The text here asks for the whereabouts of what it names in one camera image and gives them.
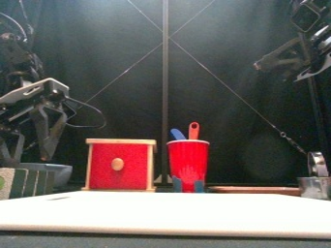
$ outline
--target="cable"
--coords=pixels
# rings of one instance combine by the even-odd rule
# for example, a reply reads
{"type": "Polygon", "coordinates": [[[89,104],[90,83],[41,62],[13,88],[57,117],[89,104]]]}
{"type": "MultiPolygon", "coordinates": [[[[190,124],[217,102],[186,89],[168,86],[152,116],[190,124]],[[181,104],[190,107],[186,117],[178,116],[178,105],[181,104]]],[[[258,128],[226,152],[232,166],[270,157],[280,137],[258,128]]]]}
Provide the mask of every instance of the cable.
{"type": "Polygon", "coordinates": [[[19,33],[22,34],[22,41],[26,42],[26,35],[25,35],[25,31],[23,29],[21,28],[19,24],[9,17],[6,16],[5,14],[2,14],[0,12],[0,18],[3,17],[6,20],[9,20],[14,25],[15,27],[18,28],[19,30],[19,33]]]}
{"type": "MultiPolygon", "coordinates": [[[[103,118],[103,114],[102,114],[102,112],[101,112],[97,108],[94,108],[93,106],[90,106],[90,105],[87,105],[87,104],[85,104],[85,103],[82,103],[82,102],[79,102],[78,100],[74,100],[74,99],[71,99],[71,98],[69,98],[69,97],[65,96],[65,97],[63,97],[63,102],[66,102],[66,101],[70,101],[70,102],[78,104],[79,106],[86,107],[86,108],[94,110],[94,111],[99,114],[99,116],[101,116],[101,118],[102,118],[102,124],[101,124],[101,125],[77,126],[77,125],[71,125],[71,124],[69,124],[69,123],[65,123],[65,125],[66,125],[67,127],[70,127],[70,128],[97,128],[97,129],[101,129],[101,128],[105,126],[106,121],[105,121],[105,118],[103,118]]],[[[66,105],[66,107],[73,111],[73,115],[71,115],[70,117],[67,117],[67,119],[66,119],[66,120],[69,120],[69,119],[75,115],[75,111],[71,109],[71,107],[70,107],[69,105],[66,105]]]]}

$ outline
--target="red utensil handle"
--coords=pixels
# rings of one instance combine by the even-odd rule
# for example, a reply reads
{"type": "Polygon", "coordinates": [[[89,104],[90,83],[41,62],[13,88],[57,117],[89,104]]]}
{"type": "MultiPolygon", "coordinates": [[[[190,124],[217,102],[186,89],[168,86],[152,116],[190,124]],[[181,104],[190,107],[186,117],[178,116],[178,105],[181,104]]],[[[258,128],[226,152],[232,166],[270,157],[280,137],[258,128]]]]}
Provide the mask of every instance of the red utensil handle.
{"type": "Polygon", "coordinates": [[[192,122],[188,126],[188,139],[197,140],[198,139],[198,123],[192,122]]]}

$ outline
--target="table surface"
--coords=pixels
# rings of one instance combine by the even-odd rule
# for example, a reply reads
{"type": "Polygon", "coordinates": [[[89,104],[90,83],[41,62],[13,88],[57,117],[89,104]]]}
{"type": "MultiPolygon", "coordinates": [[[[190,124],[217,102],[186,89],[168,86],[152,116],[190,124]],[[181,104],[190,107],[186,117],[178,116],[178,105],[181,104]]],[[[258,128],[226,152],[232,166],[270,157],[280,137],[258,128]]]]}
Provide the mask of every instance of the table surface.
{"type": "Polygon", "coordinates": [[[0,201],[0,231],[331,239],[331,201],[78,191],[0,201]]]}

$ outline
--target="black curtain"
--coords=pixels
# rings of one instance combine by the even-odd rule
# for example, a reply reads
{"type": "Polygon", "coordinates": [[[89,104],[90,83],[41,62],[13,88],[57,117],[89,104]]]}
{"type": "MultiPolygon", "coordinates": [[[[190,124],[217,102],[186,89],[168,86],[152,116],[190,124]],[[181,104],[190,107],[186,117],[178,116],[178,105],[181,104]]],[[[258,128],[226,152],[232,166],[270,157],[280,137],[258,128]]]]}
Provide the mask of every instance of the black curtain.
{"type": "MultiPolygon", "coordinates": [[[[66,128],[50,163],[73,166],[83,181],[86,138],[157,141],[161,173],[162,1],[46,0],[34,22],[33,51],[46,76],[103,114],[102,129],[66,128]]],[[[27,14],[35,16],[31,1],[27,14]]],[[[200,124],[210,142],[206,182],[288,184],[306,174],[306,158],[269,124],[306,150],[318,150],[305,82],[261,74],[253,63],[297,36],[289,1],[170,0],[168,8],[168,126],[186,135],[200,124]]],[[[81,108],[69,122],[101,121],[81,108]]],[[[37,160],[37,147],[23,154],[37,160]]]]}

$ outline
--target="red plastic cup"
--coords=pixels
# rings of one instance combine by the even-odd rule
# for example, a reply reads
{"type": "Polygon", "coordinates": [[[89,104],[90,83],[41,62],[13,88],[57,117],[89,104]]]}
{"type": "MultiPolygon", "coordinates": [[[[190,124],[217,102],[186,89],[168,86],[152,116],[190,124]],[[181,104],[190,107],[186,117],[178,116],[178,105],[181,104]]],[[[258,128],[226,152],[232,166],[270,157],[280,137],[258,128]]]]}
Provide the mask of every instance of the red plastic cup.
{"type": "Polygon", "coordinates": [[[204,185],[209,142],[198,139],[173,140],[168,143],[170,175],[182,183],[182,192],[194,192],[193,183],[204,185]]]}

